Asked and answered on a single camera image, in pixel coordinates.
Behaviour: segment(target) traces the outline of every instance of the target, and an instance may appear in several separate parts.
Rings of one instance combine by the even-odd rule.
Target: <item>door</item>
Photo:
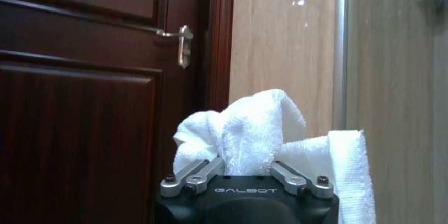
[[[0,223],[149,221],[196,71],[161,31],[197,24],[199,0],[0,0]]]

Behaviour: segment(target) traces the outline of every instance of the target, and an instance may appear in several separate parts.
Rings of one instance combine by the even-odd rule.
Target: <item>door handle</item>
[[[179,33],[167,33],[164,30],[157,30],[157,35],[173,38],[179,37],[179,53],[177,64],[185,69],[189,65],[191,57],[191,43],[193,40],[193,33],[187,25],[181,26]]]

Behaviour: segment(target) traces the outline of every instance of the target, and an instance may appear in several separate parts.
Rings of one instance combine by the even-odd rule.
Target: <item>folded towel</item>
[[[283,90],[239,99],[221,112],[197,112],[173,139],[179,172],[196,159],[224,160],[227,175],[268,175],[275,159],[308,177],[327,175],[340,198],[340,223],[375,223],[372,181],[361,131],[303,140],[305,120]]]
[[[276,159],[311,178],[329,177],[340,198],[340,223],[376,223],[363,131],[331,131],[328,136],[285,143]]]

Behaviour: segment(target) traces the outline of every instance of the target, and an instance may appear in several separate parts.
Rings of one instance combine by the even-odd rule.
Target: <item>glass panel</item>
[[[347,127],[365,130],[379,223],[448,223],[447,0],[348,0]]]

